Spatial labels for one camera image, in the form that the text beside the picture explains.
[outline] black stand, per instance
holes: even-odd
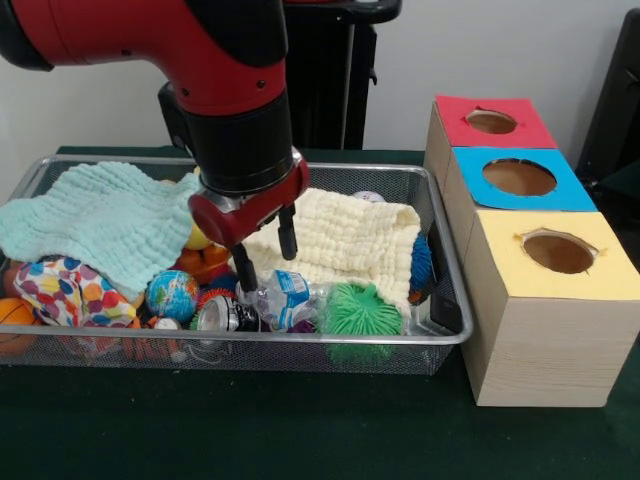
[[[639,161],[640,9],[634,9],[622,26],[576,172],[640,270],[640,202],[615,185],[623,177],[637,192],[640,169],[632,164]]]
[[[401,0],[286,5],[287,84],[294,144],[362,149],[377,34]]]

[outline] colorful polka dot fabric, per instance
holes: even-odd
[[[135,308],[105,278],[68,257],[25,263],[15,287],[49,325],[125,328],[136,316]]]

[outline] cream towel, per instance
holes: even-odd
[[[411,253],[420,231],[413,207],[312,188],[296,201],[296,211],[297,258],[282,258],[276,220],[244,242],[256,271],[298,272],[310,282],[373,283],[385,302],[410,315]]]

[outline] bottle label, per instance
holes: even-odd
[[[287,296],[287,305],[282,308],[278,319],[278,328],[288,330],[294,325],[296,307],[309,301],[309,285],[299,273],[282,270],[276,270],[275,273],[282,293]]]

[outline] blue paper top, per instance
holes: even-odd
[[[471,196],[479,205],[505,210],[557,210],[595,212],[597,208],[566,159],[555,149],[454,148],[460,171]],[[500,190],[489,183],[484,168],[498,160],[526,160],[555,177],[556,187],[545,195],[522,196]]]

